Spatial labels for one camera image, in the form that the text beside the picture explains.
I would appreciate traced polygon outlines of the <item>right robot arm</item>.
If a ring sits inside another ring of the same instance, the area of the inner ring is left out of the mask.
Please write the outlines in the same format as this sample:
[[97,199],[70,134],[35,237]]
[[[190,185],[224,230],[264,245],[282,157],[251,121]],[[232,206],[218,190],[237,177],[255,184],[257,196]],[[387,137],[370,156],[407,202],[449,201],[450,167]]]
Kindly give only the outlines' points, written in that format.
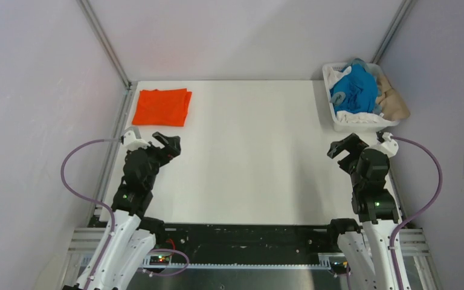
[[352,133],[334,141],[327,153],[350,176],[352,210],[357,219],[332,219],[327,226],[327,245],[342,252],[347,260],[346,275],[361,289],[410,289],[399,233],[400,214],[393,195],[386,189],[390,157],[398,151],[390,134],[370,146]]

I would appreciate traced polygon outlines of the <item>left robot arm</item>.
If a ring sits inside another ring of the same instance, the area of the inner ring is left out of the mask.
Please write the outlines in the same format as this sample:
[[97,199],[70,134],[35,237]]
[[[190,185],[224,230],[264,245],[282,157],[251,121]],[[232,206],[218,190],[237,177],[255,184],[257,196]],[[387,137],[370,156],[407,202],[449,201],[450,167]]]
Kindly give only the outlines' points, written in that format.
[[135,127],[118,139],[126,149],[123,176],[112,204],[102,204],[109,213],[104,235],[75,284],[64,289],[126,289],[147,254],[165,247],[164,222],[145,212],[160,168],[181,154],[181,139],[152,136],[160,147],[143,140]]

